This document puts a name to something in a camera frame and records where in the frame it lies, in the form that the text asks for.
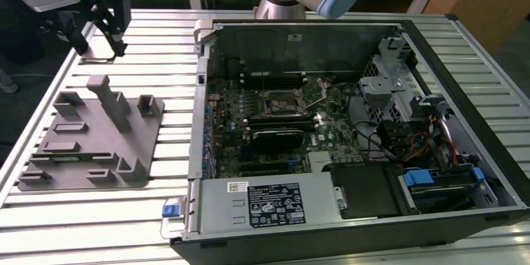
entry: motherboard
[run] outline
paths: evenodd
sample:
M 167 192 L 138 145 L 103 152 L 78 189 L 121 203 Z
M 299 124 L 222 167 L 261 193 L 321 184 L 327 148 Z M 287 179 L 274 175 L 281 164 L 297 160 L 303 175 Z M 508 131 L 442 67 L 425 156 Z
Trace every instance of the motherboard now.
M 330 74 L 209 80 L 215 177 L 321 172 L 362 160 L 346 113 L 349 83 Z

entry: power supply label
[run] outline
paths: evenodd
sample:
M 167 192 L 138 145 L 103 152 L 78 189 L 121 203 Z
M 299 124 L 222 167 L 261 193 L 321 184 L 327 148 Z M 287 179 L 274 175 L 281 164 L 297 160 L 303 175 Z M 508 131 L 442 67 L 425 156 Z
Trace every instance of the power supply label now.
M 298 183 L 250 186 L 247 191 L 253 228 L 306 223 L 306 211 Z

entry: blue tab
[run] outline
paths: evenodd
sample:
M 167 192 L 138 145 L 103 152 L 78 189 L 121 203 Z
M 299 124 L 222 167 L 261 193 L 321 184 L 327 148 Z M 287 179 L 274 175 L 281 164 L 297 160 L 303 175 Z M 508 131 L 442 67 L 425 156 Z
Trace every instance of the blue tab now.
M 434 180 L 429 170 L 413 170 L 408 174 L 413 176 L 414 184 L 433 184 Z
M 405 183 L 406 183 L 408 186 L 413 186 L 414 185 L 414 179 L 413 179 L 413 176 L 409 173 L 405 173 L 404 179 L 405 179 Z
M 181 206 L 179 205 L 165 205 L 163 217 L 179 217 L 179 216 L 181 216 Z
M 414 186 L 417 184 L 433 184 L 433 176 L 429 170 L 413 170 L 404 175 L 405 183 L 408 186 Z
M 477 177 L 477 180 L 478 180 L 480 182 L 482 182 L 484 179 L 486 178 L 486 177 L 484 176 L 484 173 L 482 173 L 481 168 L 478 168 L 478 167 L 473 168 L 473 174 L 474 174 L 474 176 Z

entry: slotted table surface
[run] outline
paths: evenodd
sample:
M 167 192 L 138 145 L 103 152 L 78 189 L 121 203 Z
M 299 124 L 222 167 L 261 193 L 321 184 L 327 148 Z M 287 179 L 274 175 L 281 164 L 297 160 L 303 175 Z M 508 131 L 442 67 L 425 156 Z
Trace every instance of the slotted table surface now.
M 159 230 L 165 200 L 187 193 L 198 61 L 194 25 L 198 19 L 251 18 L 250 11 L 135 10 L 123 58 L 107 65 L 83 62 L 74 52 L 70 54 L 0 170 L 0 264 L 187 264 Z M 349 14 L 343 18 L 414 21 L 514 159 L 530 173 L 529 100 L 460 23 L 437 15 Z M 106 40 L 94 26 L 86 33 L 91 46 L 103 46 Z M 420 71 L 437 91 L 424 66 Z M 84 88 L 91 74 L 108 74 L 112 90 L 123 91 L 126 97 L 154 94 L 165 99 L 153 181 L 141 189 L 22 192 L 16 178 L 54 120 L 51 100 L 63 90 L 94 98 Z M 173 229 L 182 227 L 175 223 Z M 522 222 L 446 246 L 297 263 L 377 264 L 384 259 L 392 264 L 525 264 L 530 262 L 529 243 L 530 222 Z

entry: red wire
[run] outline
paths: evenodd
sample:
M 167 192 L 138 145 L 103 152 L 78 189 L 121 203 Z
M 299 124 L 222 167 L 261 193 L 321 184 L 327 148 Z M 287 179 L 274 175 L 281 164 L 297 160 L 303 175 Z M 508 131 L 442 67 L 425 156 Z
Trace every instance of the red wire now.
M 450 140 L 448 140 L 448 139 L 444 139 L 449 144 L 450 144 L 450 146 L 452 146 L 452 149 L 453 149 L 453 162 L 454 162 L 454 165 L 456 166 L 458 166 L 458 159 L 457 159 L 457 146 L 456 146 L 456 144 L 450 141 Z
M 425 135 L 429 136 L 429 133 L 417 133 L 417 134 L 414 135 L 413 140 L 412 140 L 412 150 L 414 149 L 414 141 L 416 141 L 416 138 L 420 137 L 420 136 L 425 136 Z

